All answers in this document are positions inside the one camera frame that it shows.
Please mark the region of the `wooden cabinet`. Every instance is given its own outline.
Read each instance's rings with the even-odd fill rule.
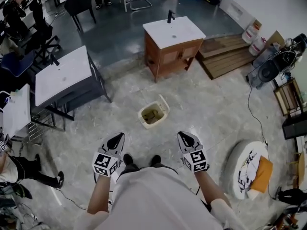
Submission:
[[[145,64],[154,81],[174,71],[188,70],[202,42],[203,39],[196,39],[160,49],[145,31]]]

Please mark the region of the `dark gray floor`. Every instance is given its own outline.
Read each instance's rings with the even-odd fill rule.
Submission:
[[[176,17],[188,16],[206,35],[233,35],[242,32],[241,27],[221,9],[202,0],[149,0],[153,6],[141,11],[124,11],[119,0],[111,0],[112,6],[94,11],[97,24],[94,24],[89,11],[78,15],[83,33],[76,30],[73,20],[67,14],[54,20],[54,15],[47,18],[52,23],[53,34],[60,38],[63,50],[57,53],[61,57],[82,45],[86,45],[97,67],[105,67],[121,59],[143,51],[144,23],[167,18],[168,10],[173,10]],[[53,1],[48,1],[47,10],[61,11],[52,8]]]

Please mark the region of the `blue chair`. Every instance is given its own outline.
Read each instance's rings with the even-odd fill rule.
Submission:
[[[13,76],[18,78],[34,64],[34,58],[34,50],[32,50],[29,54],[25,55],[22,60],[18,60],[18,57],[15,52],[10,52],[3,56],[1,67],[3,69],[8,70]]]

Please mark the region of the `floor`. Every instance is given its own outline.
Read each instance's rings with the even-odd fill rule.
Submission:
[[[209,37],[238,34],[241,28],[221,10],[203,1],[150,1],[153,3],[151,9],[135,13],[125,13],[122,5],[114,2],[112,7],[95,12],[97,25],[89,14],[84,13],[80,16],[83,34],[75,30],[68,14],[52,24],[54,34],[61,38],[63,46],[59,55],[83,44],[87,46],[106,79],[113,102],[108,103],[101,97],[78,108],[74,112],[75,121],[66,121],[66,132],[48,131],[41,146],[26,146],[22,156],[33,159],[39,153],[43,172],[50,176],[64,171],[62,191],[81,207],[87,207],[94,188],[93,154],[102,139],[111,133],[126,134],[124,153],[130,153],[139,166],[146,166],[153,155],[161,155],[162,163],[176,169],[194,193],[198,184],[180,160],[178,131],[198,135],[209,156],[211,167],[208,173],[221,186],[221,175],[235,144],[243,139],[261,140],[260,125],[251,116],[247,105],[250,89],[244,72],[248,69],[237,69],[210,80],[194,61],[188,72],[174,73],[154,83],[151,72],[143,65],[142,24],[165,19],[168,9],[175,10],[176,16],[188,15]],[[146,130],[138,120],[137,112],[157,100],[158,94],[163,95],[171,110],[163,123]],[[269,143],[270,159],[274,163],[269,187],[273,195],[277,186],[287,184],[291,178],[291,171],[285,164],[294,159],[294,144],[283,138],[283,117],[271,85],[253,90],[250,106],[262,122]],[[31,180],[25,180],[23,185],[31,191],[33,200],[23,199],[22,202],[32,209],[38,220],[53,229],[72,229],[75,219],[83,213],[52,188]],[[253,202],[229,198],[236,214],[251,230],[263,226],[285,208],[285,204],[271,200],[268,193]],[[29,213],[26,208],[21,211]],[[30,226],[32,220],[26,218]]]

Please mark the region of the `cream plastic bin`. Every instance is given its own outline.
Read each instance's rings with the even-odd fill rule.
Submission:
[[[166,119],[170,109],[162,95],[159,95],[161,100],[155,101],[143,107],[138,118],[146,129],[155,127]]]

